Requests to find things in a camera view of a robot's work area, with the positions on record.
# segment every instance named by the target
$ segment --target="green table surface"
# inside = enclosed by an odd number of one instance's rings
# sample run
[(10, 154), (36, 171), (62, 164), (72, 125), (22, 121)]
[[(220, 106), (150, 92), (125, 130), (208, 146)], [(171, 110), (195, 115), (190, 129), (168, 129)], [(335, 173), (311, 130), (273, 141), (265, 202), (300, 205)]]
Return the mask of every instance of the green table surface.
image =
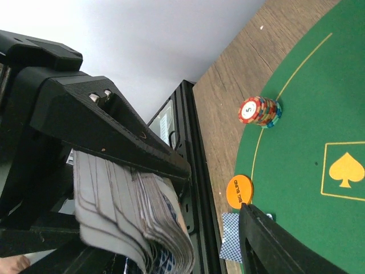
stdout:
[(261, 96), (278, 99), (282, 118), (246, 126), (235, 174), (252, 179), (253, 204), (298, 240), (365, 273), (365, 1), (327, 13)]

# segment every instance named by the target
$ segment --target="chip stack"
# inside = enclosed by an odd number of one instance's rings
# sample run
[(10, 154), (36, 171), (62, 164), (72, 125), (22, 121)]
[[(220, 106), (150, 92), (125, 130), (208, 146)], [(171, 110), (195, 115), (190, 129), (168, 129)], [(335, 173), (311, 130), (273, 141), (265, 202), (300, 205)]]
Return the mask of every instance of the chip stack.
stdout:
[(281, 113), (278, 101), (256, 96), (242, 103), (238, 118), (244, 124), (257, 124), (262, 128), (270, 128), (279, 121)]

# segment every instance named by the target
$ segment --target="yellow spade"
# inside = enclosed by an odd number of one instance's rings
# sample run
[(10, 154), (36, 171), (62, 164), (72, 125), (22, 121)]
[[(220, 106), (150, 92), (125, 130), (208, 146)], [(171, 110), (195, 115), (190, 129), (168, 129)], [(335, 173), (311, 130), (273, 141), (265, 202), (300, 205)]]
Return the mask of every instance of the yellow spade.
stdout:
[(347, 188), (351, 188), (349, 180), (359, 182), (365, 177), (364, 167), (348, 152), (331, 165), (329, 173), (332, 179), (342, 180), (340, 187)]

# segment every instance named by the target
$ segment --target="yellow line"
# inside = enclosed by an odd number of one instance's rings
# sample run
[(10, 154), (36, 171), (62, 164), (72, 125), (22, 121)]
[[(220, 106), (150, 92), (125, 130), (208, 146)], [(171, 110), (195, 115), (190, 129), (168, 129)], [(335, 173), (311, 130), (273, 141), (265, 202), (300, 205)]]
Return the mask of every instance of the yellow line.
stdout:
[(365, 141), (326, 143), (326, 145), (328, 145), (328, 144), (365, 144)]
[(324, 187), (324, 182), (325, 182), (326, 158), (327, 158), (327, 144), (325, 144), (325, 156), (323, 157), (323, 172), (322, 172), (321, 194), (323, 194), (323, 187)]
[(289, 78), (289, 80), (286, 82), (286, 84), (283, 86), (283, 88), (281, 89), (279, 95), (276, 97), (276, 100), (278, 100), (280, 98), (280, 96), (282, 95), (282, 93), (284, 92), (284, 90), (286, 89), (287, 85), (290, 83), (290, 81), (293, 79), (293, 77), (297, 74), (297, 72), (301, 69), (301, 67), (308, 61), (308, 59), (320, 48), (321, 45), (323, 45), (323, 43), (325, 43), (325, 41), (327, 41), (329, 39), (329, 37), (332, 36), (332, 33), (330, 33), (329, 35), (327, 35), (327, 37), (325, 37), (325, 39), (323, 39), (321, 41), (321, 43), (318, 44), (317, 47), (314, 48), (314, 50), (312, 50), (312, 52), (306, 57), (306, 59), (303, 60), (303, 62), (299, 65), (299, 67), (297, 67), (297, 69), (293, 72), (293, 74), (291, 75), (291, 77)]
[[(327, 35), (327, 37), (325, 37), (325, 39), (323, 39), (321, 41), (321, 43), (319, 43), (317, 45), (317, 47), (314, 48), (314, 50), (312, 50), (312, 52), (306, 57), (306, 59), (303, 60), (303, 62), (297, 67), (297, 69), (293, 72), (293, 74), (291, 75), (291, 77), (288, 79), (288, 81), (285, 83), (285, 85), (283, 86), (283, 88), (281, 89), (279, 95), (277, 96), (276, 100), (278, 100), (280, 98), (280, 96), (282, 95), (282, 93), (284, 92), (284, 90), (286, 89), (287, 85), (290, 83), (290, 81), (294, 78), (294, 76), (297, 74), (297, 72), (301, 69), (301, 67), (308, 61), (308, 59), (321, 47), (321, 45), (323, 45), (323, 43), (325, 43), (325, 41), (327, 41), (329, 39), (329, 37), (332, 36), (332, 33), (330, 33), (329, 35)], [(255, 150), (255, 155), (253, 156), (253, 163), (252, 163), (252, 170), (251, 170), (251, 180), (253, 181), (253, 171), (255, 169), (255, 163), (256, 163), (256, 156), (257, 156), (257, 151), (258, 151), (258, 146), (260, 144), (260, 140), (261, 140), (261, 136), (263, 133), (263, 129), (260, 132), (260, 135), (258, 137), (257, 140), (257, 145), (256, 145), (256, 150)]]
[(253, 171), (255, 169), (256, 155), (257, 155), (258, 145), (260, 144), (262, 133), (263, 133), (263, 129), (261, 130), (260, 136), (258, 137), (256, 150), (255, 150), (255, 155), (253, 156), (253, 163), (252, 163), (252, 170), (251, 170), (251, 181), (253, 180)]
[(357, 198), (357, 197), (350, 197), (350, 196), (341, 196), (336, 194), (328, 194), (328, 193), (321, 193), (324, 196), (332, 196), (337, 198), (344, 198), (344, 199), (350, 199), (350, 200), (356, 200), (356, 201), (365, 201), (364, 198)]

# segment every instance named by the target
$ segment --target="wooden surface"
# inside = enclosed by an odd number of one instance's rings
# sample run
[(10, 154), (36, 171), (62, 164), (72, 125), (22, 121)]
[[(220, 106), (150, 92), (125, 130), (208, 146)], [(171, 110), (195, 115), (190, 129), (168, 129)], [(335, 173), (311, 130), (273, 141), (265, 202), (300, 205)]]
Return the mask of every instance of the wooden surface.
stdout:
[[(295, 44), (339, 0), (267, 0), (194, 87), (217, 218), (231, 212), (225, 189), (234, 174), (244, 125), (241, 103), (260, 94)], [(229, 274), (240, 265), (226, 261)]]

